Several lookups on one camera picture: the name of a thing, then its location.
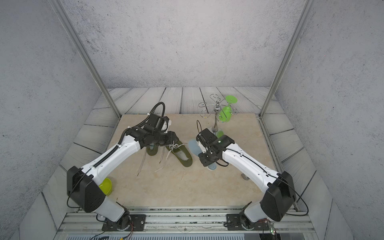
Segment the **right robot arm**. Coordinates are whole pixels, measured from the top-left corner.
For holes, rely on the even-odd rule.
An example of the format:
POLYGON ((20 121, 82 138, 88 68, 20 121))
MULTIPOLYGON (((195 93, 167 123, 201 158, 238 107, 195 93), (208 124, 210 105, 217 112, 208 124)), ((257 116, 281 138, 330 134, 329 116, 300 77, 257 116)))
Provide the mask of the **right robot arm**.
POLYGON ((241 171, 264 193, 260 201, 250 202, 240 211, 239 224, 243 229, 251 231, 269 220, 281 221, 300 197, 288 172, 279 173, 263 165, 232 138, 226 135, 218 138, 209 129, 204 129, 199 130, 196 142, 201 149, 198 157, 203 166, 223 161, 241 171))

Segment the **green plastic disc on stand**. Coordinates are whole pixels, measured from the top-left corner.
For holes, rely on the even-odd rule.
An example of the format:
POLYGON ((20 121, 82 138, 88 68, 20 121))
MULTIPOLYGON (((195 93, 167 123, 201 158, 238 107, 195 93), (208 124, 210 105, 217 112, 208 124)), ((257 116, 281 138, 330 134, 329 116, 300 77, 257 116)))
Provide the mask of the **green plastic disc on stand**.
POLYGON ((218 115, 218 121, 220 123, 229 122, 231 117, 238 113, 238 110, 236 109, 236 107, 232 106, 232 104, 235 104, 238 102, 236 97, 228 95, 226 96, 225 101, 227 102, 226 105, 219 104, 220 111, 218 115))

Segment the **grey insole one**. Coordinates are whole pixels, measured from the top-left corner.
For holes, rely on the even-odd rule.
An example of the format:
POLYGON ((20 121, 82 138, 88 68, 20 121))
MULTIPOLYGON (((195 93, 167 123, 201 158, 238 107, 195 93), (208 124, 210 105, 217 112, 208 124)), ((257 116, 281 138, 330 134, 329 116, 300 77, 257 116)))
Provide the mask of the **grey insole one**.
MULTIPOLYGON (((188 147, 189 147, 190 151, 196 156, 199 156, 199 154, 202 153, 202 150, 198 146, 198 142, 196 140, 190 140, 188 142, 188 147)), ((212 163, 212 164, 206 166, 206 168, 209 169, 210 171, 214 171, 217 168, 217 165, 216 165, 216 163, 212 163)))

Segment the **aluminium frame post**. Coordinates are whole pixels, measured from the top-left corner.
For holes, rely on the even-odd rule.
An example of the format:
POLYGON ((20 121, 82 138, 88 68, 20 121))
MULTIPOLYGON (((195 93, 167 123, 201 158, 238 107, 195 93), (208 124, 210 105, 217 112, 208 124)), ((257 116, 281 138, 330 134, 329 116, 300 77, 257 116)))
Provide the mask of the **aluminium frame post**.
POLYGON ((75 45, 78 53, 80 54, 81 59, 83 60, 84 64, 86 65, 87 69, 91 73, 95 83, 97 84, 99 90, 101 91, 102 95, 105 97, 107 103, 112 108, 114 114, 118 118, 118 120, 121 119, 122 114, 119 111, 118 107, 115 104, 115 101, 111 97, 111 94, 106 88, 106 85, 104 84, 99 72, 97 71, 92 59, 90 58, 84 44, 82 43, 78 33, 76 32, 73 24, 71 23, 70 18, 68 17, 61 1, 59 0, 49 0, 50 5, 52 6, 53 10, 55 11, 59 21, 61 22, 62 26, 64 27, 66 33, 70 37, 72 43, 75 45))
POLYGON ((270 103, 273 99, 273 96, 275 95, 275 93, 279 87, 279 84, 282 81, 283 75, 286 71, 286 68, 289 64, 290 59, 292 58, 292 55, 293 55, 295 48, 296 48, 296 45, 300 40, 300 37, 301 37, 302 32, 305 28, 306 22, 308 21, 308 18, 311 14, 311 11, 313 10, 315 2, 316 2, 315 0, 307 0, 305 2, 303 11, 302 11, 301 16, 298 20, 298 23, 295 27, 295 30, 292 34, 289 45, 288 45, 287 50, 284 54, 283 60, 282 60, 280 66, 278 68, 278 71, 277 71, 275 78, 274 78, 274 80, 270 86, 270 90, 268 92, 266 100, 265 100, 263 107, 261 109, 261 112, 259 114, 260 119, 262 119, 264 117, 264 115, 267 113, 269 105, 270 105, 270 103))

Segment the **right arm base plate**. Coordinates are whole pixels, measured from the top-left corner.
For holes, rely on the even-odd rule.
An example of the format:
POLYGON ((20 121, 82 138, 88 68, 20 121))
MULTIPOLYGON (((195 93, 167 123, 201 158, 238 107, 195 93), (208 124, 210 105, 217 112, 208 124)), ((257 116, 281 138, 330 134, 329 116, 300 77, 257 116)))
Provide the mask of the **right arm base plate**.
POLYGON ((227 214, 223 225, 229 231, 263 231, 270 228, 269 220, 261 219, 252 222, 243 214, 227 214))

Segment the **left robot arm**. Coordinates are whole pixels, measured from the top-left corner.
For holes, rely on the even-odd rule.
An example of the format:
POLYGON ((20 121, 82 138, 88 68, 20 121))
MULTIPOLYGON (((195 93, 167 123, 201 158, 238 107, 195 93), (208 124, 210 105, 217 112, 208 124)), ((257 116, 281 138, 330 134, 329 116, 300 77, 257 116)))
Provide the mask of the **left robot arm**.
POLYGON ((116 225, 118 231, 133 230, 130 212, 112 201, 100 189, 105 178, 131 155, 141 149, 153 146, 169 146, 179 140, 176 133, 169 131, 170 120, 162 111, 155 114, 155 104, 149 115, 139 124, 123 130, 119 141, 90 163, 67 172, 67 195, 86 213, 96 213, 116 225))

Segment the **green plastic bowl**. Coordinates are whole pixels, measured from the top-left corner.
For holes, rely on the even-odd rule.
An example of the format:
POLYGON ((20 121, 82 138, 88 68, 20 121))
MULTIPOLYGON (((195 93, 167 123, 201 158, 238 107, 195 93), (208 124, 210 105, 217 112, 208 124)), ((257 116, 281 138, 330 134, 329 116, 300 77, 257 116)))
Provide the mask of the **green plastic bowl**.
POLYGON ((102 190, 102 192, 106 196, 109 196, 113 191, 113 185, 112 185, 111 179, 105 178, 103 182, 99 185, 99 188, 102 190))

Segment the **right aluminium frame post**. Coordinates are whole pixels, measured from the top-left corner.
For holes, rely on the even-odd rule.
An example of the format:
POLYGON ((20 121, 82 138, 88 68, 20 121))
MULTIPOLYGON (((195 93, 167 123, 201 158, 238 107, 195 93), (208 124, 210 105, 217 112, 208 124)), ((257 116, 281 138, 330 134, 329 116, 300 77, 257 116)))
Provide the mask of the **right aluminium frame post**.
POLYGON ((289 64, 290 59, 292 58, 292 55, 293 55, 295 48, 296 48, 296 45, 300 40, 300 37, 301 37, 302 32, 305 28, 306 22, 308 21, 308 18, 311 14, 311 11, 313 10, 315 2, 316 2, 315 0, 307 0, 305 2, 303 11, 302 11, 301 16, 298 20, 298 23, 295 27, 295 30, 292 34, 289 45, 288 45, 287 50, 284 54, 283 60, 282 60, 280 66, 278 68, 278 71, 277 71, 275 78, 274 78, 274 80, 270 86, 270 90, 268 92, 266 100, 265 100, 263 107, 261 109, 261 112, 259 114, 260 119, 262 119, 264 117, 264 115, 267 113, 269 105, 270 105, 270 103, 273 99, 273 96, 275 95, 275 93, 279 87, 279 84, 282 81, 283 75, 286 71, 286 68, 289 64))

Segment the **olive green shoe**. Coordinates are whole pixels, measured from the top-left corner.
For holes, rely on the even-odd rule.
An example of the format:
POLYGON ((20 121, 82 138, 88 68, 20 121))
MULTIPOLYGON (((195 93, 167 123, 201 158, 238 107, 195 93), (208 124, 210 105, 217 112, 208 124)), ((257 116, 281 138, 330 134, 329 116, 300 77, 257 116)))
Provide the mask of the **olive green shoe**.
MULTIPOLYGON (((151 156, 151 157, 155 156, 158 153, 158 150, 159 150, 159 147, 155 146, 155 145, 149 145, 149 146, 146 147, 146 151, 144 153, 143 159, 141 161, 140 167, 139 167, 138 172, 137 172, 137 177, 139 176, 139 174, 142 171, 142 168, 144 166, 146 157, 147 156, 151 156)), ((165 150, 166 150, 166 148, 163 147, 163 150, 161 152, 161 158, 160 158, 159 164, 161 164, 163 162, 164 155, 165 155, 165 150)))
POLYGON ((162 167, 155 170, 154 173, 159 172, 165 167, 166 161, 169 158, 170 154, 174 155, 179 160, 179 162, 186 168, 190 167, 193 164, 193 158, 191 153, 187 149, 186 145, 180 140, 174 142, 171 145, 165 146, 165 150, 168 151, 165 163, 162 167))

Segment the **chrome metal stand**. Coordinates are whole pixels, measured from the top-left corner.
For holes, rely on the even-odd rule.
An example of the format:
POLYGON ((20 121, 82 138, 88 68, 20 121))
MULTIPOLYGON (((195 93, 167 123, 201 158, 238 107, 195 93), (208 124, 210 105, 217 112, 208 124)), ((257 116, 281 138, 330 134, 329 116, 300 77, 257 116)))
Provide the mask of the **chrome metal stand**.
POLYGON ((208 107, 213 107, 213 113, 215 114, 215 122, 214 126, 210 128, 210 131, 216 136, 216 137, 221 137, 224 132, 219 128, 219 121, 218 121, 218 115, 219 115, 219 104, 224 104, 226 105, 227 102, 222 100, 217 94, 211 94, 210 99, 213 100, 215 103, 214 104, 207 104, 206 102, 201 102, 198 104, 199 108, 203 108, 201 111, 200 115, 202 118, 208 118, 211 114, 208 113, 208 107))

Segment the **left aluminium frame post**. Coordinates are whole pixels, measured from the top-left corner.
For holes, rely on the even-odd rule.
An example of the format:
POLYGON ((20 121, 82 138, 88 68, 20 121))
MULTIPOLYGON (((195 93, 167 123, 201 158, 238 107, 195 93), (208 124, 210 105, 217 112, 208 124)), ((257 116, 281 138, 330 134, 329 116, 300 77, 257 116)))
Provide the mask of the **left aluminium frame post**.
POLYGON ((95 83, 97 84, 99 90, 101 91, 102 95, 105 97, 107 103, 112 108, 114 114, 118 118, 118 120, 121 119, 122 114, 119 111, 118 107, 115 104, 115 101, 111 97, 111 94, 106 88, 106 85, 104 84, 99 72, 97 71, 92 59, 90 58, 84 44, 82 43, 78 33, 76 32, 73 24, 71 23, 70 18, 68 17, 61 1, 59 0, 49 0, 50 5, 52 6, 53 10, 55 11, 59 21, 61 22, 62 26, 64 27, 66 33, 70 37, 72 43, 75 45, 78 53, 80 54, 81 59, 83 60, 84 64, 86 65, 87 69, 91 73, 95 83))

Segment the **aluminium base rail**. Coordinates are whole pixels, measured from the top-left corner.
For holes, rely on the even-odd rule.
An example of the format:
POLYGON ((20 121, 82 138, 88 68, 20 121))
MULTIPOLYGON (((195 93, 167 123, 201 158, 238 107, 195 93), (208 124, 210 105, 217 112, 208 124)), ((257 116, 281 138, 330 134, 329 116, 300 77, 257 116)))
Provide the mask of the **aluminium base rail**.
POLYGON ((174 208, 130 208, 131 215, 146 215, 142 234, 226 234, 259 233, 281 238, 283 235, 299 235, 306 240, 318 236, 308 216, 290 209, 281 221, 269 220, 270 228, 263 231, 229 231, 224 227, 227 214, 239 214, 238 206, 229 207, 174 207, 174 208))

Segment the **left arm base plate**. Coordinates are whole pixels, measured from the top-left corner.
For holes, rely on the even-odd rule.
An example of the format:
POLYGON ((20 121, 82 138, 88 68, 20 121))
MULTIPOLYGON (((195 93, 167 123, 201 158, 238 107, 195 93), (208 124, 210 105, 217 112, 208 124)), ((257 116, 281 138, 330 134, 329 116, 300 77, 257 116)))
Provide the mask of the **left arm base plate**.
POLYGON ((106 218, 102 231, 105 232, 142 232, 145 227, 146 215, 124 214, 119 220, 113 222, 106 218))

